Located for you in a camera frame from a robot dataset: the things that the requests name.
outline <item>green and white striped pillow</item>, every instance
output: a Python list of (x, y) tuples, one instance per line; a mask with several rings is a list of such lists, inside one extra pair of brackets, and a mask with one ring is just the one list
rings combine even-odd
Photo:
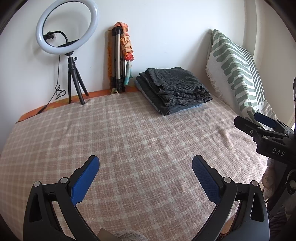
[(208, 57), (207, 73), (212, 85), (221, 99), (238, 115), (255, 123), (256, 112), (276, 119), (270, 104), (265, 100), (254, 60), (246, 49), (214, 30)]

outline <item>blue gripper pad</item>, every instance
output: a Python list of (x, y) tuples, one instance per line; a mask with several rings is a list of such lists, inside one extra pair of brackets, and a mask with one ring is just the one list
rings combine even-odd
[(85, 168), (85, 170), (82, 172), (82, 174), (80, 175), (80, 177), (72, 187), (71, 201), (74, 206), (77, 203), (82, 202), (91, 183), (93, 182), (96, 174), (98, 173), (99, 168), (100, 168), (99, 158), (96, 156), (93, 156), (93, 159), (90, 161), (88, 166)]
[(215, 179), (220, 178), (220, 174), (216, 169), (211, 168), (201, 156), (195, 156), (193, 158), (192, 169), (200, 184), (202, 185), (202, 188), (205, 191), (208, 199), (218, 205), (221, 201), (220, 188)]
[(276, 128), (276, 123), (274, 121), (274, 119), (268, 117), (268, 116), (265, 116), (259, 112), (256, 112), (254, 114), (254, 119), (266, 126), (268, 126), (269, 128)]

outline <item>orange bed sheet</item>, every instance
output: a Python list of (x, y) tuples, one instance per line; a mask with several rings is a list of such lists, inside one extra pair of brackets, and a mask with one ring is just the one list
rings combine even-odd
[[(128, 92), (136, 92), (136, 91), (138, 91), (138, 89), (136, 87), (128, 86), (126, 88), (126, 90), (125, 90), (125, 93), (128, 93)], [(83, 94), (83, 98), (84, 99), (90, 99), (90, 98), (99, 97), (99, 96), (105, 96), (105, 95), (110, 95), (110, 94), (111, 94), (110, 93), (110, 90), (101, 90), (101, 91), (90, 92), (89, 93), (89, 96), (86, 96), (85, 94)], [(78, 95), (72, 96), (72, 103), (78, 102), (78, 101), (79, 101)], [(57, 107), (60, 107), (60, 106), (63, 106), (63, 105), (67, 105), (67, 104), (69, 104), (68, 98), (62, 99), (62, 100), (58, 100), (56, 102), (50, 103), (44, 111), (47, 111), (47, 110), (50, 110), (50, 109), (53, 109), (53, 108), (57, 108)], [(36, 115), (37, 112), (43, 108), (43, 106), (41, 106), (41, 107), (39, 107), (37, 109), (34, 109), (34, 110), (32, 110), (32, 111), (30, 111), (28, 113), (23, 114), (20, 117), (20, 119), (18, 120), (18, 122), (23, 121), (23, 120), (26, 120), (26, 119), (28, 119), (28, 118)]]

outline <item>blue rubber pad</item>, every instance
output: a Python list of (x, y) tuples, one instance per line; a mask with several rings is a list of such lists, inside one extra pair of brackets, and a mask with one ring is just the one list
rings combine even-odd
[(268, 116), (265, 116), (259, 112), (254, 114), (254, 119), (266, 126), (268, 126), (269, 128), (276, 128), (276, 123), (274, 121), (274, 119), (269, 118)]
[(94, 157), (84, 172), (81, 174), (77, 182), (72, 187), (71, 201), (75, 206), (77, 203), (82, 202), (91, 183), (93, 182), (96, 174), (100, 168), (100, 161), (98, 157)]
[(192, 169), (208, 199), (218, 205), (221, 201), (219, 186), (197, 156), (192, 160)]

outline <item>green stripe pattern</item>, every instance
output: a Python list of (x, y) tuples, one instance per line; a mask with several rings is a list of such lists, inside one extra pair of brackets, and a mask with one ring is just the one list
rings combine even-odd
[(276, 118), (265, 100), (261, 79), (250, 53), (216, 29), (212, 33), (211, 46), (211, 54), (226, 76), (242, 116), (255, 123), (256, 112)]

